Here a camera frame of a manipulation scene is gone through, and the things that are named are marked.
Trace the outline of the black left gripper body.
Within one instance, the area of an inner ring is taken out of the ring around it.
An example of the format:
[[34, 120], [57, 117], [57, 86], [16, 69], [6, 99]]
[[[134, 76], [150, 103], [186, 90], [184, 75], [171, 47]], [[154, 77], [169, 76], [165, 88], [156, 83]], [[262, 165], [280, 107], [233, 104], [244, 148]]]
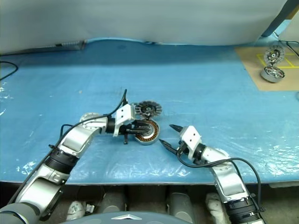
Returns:
[[128, 144], [128, 135], [129, 134], [136, 134], [136, 133], [137, 133], [137, 131], [132, 127], [131, 124], [122, 125], [119, 128], [119, 135], [124, 136], [124, 142], [123, 142], [124, 145]]

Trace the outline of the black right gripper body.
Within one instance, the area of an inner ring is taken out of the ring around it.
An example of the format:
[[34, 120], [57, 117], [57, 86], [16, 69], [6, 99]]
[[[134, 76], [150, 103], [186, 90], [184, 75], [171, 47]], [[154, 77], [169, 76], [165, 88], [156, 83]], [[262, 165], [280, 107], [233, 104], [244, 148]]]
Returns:
[[184, 133], [180, 136], [180, 140], [178, 142], [179, 146], [178, 146], [178, 150], [176, 153], [177, 156], [181, 156], [182, 154], [188, 154], [188, 152], [189, 152], [188, 145], [185, 142], [186, 137], [187, 137], [186, 133]]

